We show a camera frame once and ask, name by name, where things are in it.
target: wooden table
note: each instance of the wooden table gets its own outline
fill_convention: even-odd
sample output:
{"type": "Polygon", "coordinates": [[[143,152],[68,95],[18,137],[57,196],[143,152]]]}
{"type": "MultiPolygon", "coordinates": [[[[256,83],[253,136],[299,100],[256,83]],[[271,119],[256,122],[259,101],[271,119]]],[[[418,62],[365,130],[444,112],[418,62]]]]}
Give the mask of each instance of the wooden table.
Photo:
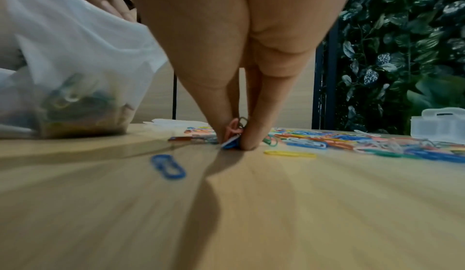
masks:
{"type": "Polygon", "coordinates": [[[0,269],[455,270],[465,166],[125,136],[0,142],[0,269]],[[172,154],[187,177],[151,166],[172,154]]]}

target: plastic container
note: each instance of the plastic container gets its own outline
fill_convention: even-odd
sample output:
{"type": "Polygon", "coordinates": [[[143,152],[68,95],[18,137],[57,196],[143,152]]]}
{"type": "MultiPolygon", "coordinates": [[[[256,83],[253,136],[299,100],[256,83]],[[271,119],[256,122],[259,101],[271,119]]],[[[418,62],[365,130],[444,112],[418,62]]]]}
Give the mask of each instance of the plastic container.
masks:
{"type": "Polygon", "coordinates": [[[427,109],[412,117],[413,138],[465,144],[465,110],[460,108],[427,109]]]}

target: green plant wall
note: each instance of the green plant wall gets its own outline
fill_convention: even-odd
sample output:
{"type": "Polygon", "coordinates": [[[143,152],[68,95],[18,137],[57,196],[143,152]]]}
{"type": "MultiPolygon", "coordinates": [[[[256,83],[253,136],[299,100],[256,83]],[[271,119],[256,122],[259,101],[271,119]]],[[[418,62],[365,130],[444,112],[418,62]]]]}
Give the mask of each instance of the green plant wall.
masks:
{"type": "Polygon", "coordinates": [[[339,17],[336,128],[408,134],[465,108],[465,0],[349,0],[339,17]]]}

